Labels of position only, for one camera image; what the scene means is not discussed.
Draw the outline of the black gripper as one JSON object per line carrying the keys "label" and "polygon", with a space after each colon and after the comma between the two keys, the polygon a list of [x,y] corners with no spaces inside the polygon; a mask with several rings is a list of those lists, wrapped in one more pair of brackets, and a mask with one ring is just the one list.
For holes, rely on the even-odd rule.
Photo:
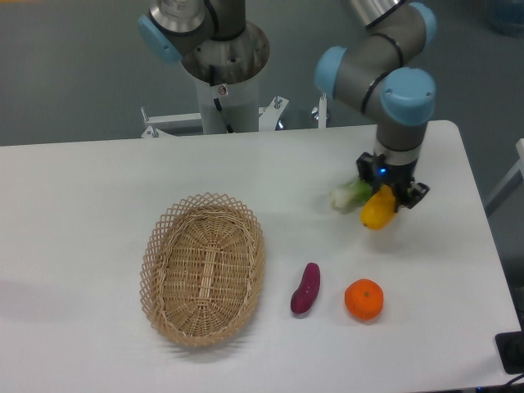
{"label": "black gripper", "polygon": [[382,185],[387,185],[395,197],[395,212],[401,208],[413,209],[430,191],[425,183],[414,180],[414,171],[418,160],[408,164],[393,165],[384,154],[371,155],[363,152],[357,159],[359,179],[366,183],[372,192],[378,192]]}

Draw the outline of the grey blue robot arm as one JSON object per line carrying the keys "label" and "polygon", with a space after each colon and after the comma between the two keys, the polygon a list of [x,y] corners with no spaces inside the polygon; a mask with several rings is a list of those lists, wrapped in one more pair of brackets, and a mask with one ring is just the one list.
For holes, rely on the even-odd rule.
{"label": "grey blue robot arm", "polygon": [[[388,186],[396,208],[412,208],[428,193],[414,179],[436,85],[409,67],[434,38],[436,18],[419,2],[354,1],[367,30],[355,49],[331,47],[314,72],[316,87],[377,125],[372,152],[357,161],[359,177],[374,192]],[[246,18],[243,1],[153,1],[138,19],[148,47],[164,62],[181,63],[202,86],[206,133],[259,128],[253,80],[267,66],[269,41]]]}

